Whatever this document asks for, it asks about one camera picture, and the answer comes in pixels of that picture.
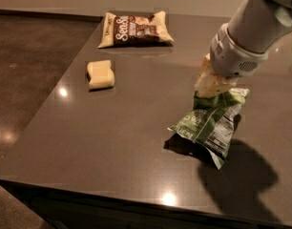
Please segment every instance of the green chip bag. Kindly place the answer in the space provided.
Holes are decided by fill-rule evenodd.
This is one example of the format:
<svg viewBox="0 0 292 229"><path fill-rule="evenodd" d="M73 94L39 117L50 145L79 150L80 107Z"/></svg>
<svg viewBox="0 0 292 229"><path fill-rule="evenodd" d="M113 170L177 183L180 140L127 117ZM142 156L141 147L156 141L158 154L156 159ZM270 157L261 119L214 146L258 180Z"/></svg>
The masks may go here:
<svg viewBox="0 0 292 229"><path fill-rule="evenodd" d="M195 94L193 111L168 129L205 147L220 169L234 133L234 117L248 94L249 90L239 88L212 98L199 98Z"/></svg>

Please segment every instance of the food wrapper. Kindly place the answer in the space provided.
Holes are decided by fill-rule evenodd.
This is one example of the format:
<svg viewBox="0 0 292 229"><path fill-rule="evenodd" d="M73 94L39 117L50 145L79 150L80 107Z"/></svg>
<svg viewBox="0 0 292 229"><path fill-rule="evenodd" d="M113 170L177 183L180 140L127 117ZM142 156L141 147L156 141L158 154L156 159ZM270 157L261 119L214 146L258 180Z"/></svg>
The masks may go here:
<svg viewBox="0 0 292 229"><path fill-rule="evenodd" d="M149 18L116 16L107 12L98 48L174 41L167 32L165 15L165 11L157 12Z"/></svg>
<svg viewBox="0 0 292 229"><path fill-rule="evenodd" d="M199 98L195 94L193 111L169 130L206 148L220 169L234 133L234 117L239 114L248 93L247 89L233 88L212 98Z"/></svg>

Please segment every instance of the bag of chips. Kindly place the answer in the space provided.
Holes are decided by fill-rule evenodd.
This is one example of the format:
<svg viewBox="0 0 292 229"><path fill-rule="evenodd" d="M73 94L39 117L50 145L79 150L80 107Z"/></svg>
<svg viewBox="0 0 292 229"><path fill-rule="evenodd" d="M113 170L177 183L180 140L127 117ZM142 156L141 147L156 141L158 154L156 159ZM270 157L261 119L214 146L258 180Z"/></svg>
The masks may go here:
<svg viewBox="0 0 292 229"><path fill-rule="evenodd" d="M98 48L172 42L174 40L165 25L165 15L165 11L157 12L149 18L116 16L107 12Z"/></svg>
<svg viewBox="0 0 292 229"><path fill-rule="evenodd" d="M234 133L234 117L240 112L248 93L247 89L233 88L212 98L199 98L195 94L193 111L169 130L206 148L220 169Z"/></svg>

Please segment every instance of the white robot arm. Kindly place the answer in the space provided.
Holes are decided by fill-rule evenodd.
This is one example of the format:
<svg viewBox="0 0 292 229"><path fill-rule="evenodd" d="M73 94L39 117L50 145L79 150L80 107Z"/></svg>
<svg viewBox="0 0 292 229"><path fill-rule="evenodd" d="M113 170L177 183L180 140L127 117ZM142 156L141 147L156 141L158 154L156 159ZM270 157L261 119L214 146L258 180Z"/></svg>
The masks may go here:
<svg viewBox="0 0 292 229"><path fill-rule="evenodd" d="M244 0L210 46L209 64L227 82L250 76L268 58L272 44L292 32L292 0Z"/></svg>

